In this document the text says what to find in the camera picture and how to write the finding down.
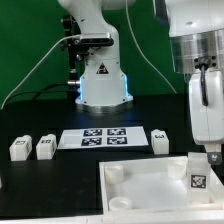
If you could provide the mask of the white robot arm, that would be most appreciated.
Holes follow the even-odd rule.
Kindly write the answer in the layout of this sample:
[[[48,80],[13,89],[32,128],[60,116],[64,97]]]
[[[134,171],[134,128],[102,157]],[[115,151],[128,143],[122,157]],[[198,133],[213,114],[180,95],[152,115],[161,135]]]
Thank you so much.
[[[136,0],[58,0],[80,32],[72,37],[80,77],[82,109],[111,111],[132,100],[120,68],[119,34],[102,12]],[[205,147],[208,162],[222,163],[224,144],[224,0],[153,0],[157,18],[169,26],[174,71],[189,77],[193,139]]]

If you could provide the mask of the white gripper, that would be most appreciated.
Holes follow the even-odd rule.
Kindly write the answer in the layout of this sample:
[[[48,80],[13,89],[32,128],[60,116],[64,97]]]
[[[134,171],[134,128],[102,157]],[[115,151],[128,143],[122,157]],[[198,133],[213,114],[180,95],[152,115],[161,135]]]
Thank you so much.
[[[220,71],[205,75],[208,105],[202,104],[200,74],[193,74],[189,83],[189,105],[192,134],[196,144],[205,145],[208,162],[222,163],[224,143],[224,93]]]

